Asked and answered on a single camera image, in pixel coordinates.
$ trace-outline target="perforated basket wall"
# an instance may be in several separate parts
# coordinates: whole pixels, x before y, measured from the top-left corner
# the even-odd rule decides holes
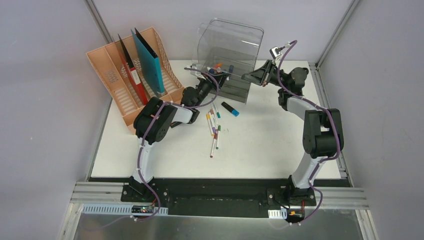
[[[171,69],[161,38],[152,27],[141,31],[140,34],[159,55],[163,85],[166,90],[166,95],[160,99],[163,101],[174,101],[179,103],[183,97],[182,94],[184,87],[175,77]],[[143,77],[133,36],[125,37],[122,41],[128,50],[144,87],[147,90],[147,99],[149,100],[154,96],[154,93]],[[144,106],[130,83],[119,52],[123,53],[122,46],[119,41],[116,41],[88,52],[87,56],[97,75],[109,91],[112,98],[115,100],[126,126],[132,133],[135,133],[133,122]]]

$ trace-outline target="tabletop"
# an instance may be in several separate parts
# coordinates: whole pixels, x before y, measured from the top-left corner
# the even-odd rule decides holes
[[[190,60],[169,61],[172,70],[185,87],[199,81],[183,68]],[[257,61],[256,68],[265,61]],[[307,61],[284,61],[282,68],[290,72],[296,67],[308,68]],[[304,122],[278,105],[279,87],[261,87],[252,84],[247,102],[218,96],[215,104],[221,118],[219,149],[213,158],[211,137],[206,113],[210,106],[198,108],[200,114],[193,124],[181,124],[168,130],[157,143],[153,172],[156,178],[288,178],[298,167],[304,149],[302,145]],[[308,74],[303,94],[318,103],[318,95],[311,74]],[[205,99],[209,101],[212,94]],[[225,101],[240,115],[235,117],[221,103]],[[133,174],[138,153],[137,136],[130,133],[114,101],[110,106],[101,136],[92,178],[126,178]],[[328,161],[317,179],[339,179],[336,161]]]

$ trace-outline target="blue folder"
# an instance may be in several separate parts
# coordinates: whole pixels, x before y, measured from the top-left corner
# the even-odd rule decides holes
[[[156,96],[161,97],[165,93],[165,88],[159,57],[136,28],[135,33],[133,30],[131,33],[137,48],[143,77]]]

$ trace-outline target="transparent plastic container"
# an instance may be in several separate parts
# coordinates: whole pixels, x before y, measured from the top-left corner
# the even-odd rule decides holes
[[[202,23],[197,31],[198,43],[193,51],[193,63],[202,71],[216,69],[227,72],[234,66],[229,81],[226,81],[220,96],[245,103],[250,82],[241,76],[255,69],[264,30],[260,27],[215,18],[209,24]]]

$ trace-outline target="blue marker cap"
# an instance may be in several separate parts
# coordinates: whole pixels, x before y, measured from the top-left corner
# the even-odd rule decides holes
[[[235,110],[232,106],[230,106],[230,105],[228,105],[228,103],[226,103],[225,101],[223,101],[222,103],[221,103],[221,105],[226,109],[226,110],[228,110],[228,112],[230,112],[231,114],[233,114],[234,116],[238,116],[240,113],[239,113],[239,111],[237,111],[237,110]]]

